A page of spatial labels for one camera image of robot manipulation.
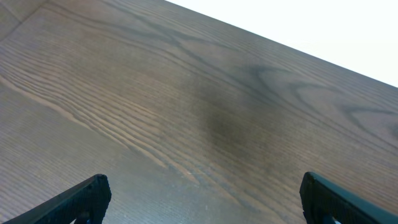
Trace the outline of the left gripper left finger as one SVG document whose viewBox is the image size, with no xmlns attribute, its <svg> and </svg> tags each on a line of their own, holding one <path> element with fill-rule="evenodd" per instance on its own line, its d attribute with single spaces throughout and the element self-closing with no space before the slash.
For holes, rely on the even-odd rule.
<svg viewBox="0 0 398 224">
<path fill-rule="evenodd" d="M 102 224 L 110 201 L 108 178 L 96 174 L 4 224 Z"/>
</svg>

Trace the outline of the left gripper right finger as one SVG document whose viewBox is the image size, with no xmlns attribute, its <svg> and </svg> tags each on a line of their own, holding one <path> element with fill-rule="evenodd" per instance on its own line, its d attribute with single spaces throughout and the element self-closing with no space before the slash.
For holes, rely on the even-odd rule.
<svg viewBox="0 0 398 224">
<path fill-rule="evenodd" d="M 308 224 L 397 224 L 397 215 L 314 172 L 304 174 L 299 193 Z"/>
</svg>

